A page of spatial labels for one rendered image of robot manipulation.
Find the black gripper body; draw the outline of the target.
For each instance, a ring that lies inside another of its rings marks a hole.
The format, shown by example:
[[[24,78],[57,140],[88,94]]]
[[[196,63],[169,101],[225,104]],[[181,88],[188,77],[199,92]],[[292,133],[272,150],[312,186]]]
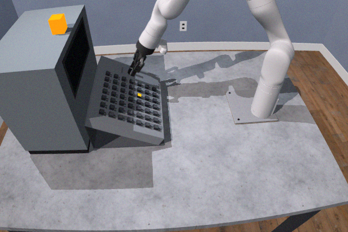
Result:
[[[153,52],[154,52],[154,50],[155,50],[155,49],[149,49],[149,48],[144,47],[144,46],[139,42],[139,40],[138,40],[137,43],[136,43],[136,48],[137,48],[138,51],[140,51],[140,52],[138,52],[138,53],[139,53],[139,56],[138,56],[137,62],[140,61],[141,57],[144,57],[144,59],[143,59],[143,61],[144,61],[144,60],[145,60],[145,57],[146,57],[147,55],[153,54]]]

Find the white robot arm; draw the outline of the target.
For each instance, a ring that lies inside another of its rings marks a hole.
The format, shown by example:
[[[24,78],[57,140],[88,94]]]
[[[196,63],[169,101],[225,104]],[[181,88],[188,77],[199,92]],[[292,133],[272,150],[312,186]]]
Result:
[[[150,21],[139,42],[146,48],[167,53],[167,41],[161,39],[167,29],[167,20],[178,17],[190,0],[157,0]],[[251,104],[251,112],[258,118],[268,118],[274,113],[278,95],[288,68],[294,58],[293,44],[284,27],[276,0],[246,0],[255,19],[265,29],[270,42],[260,80]]]

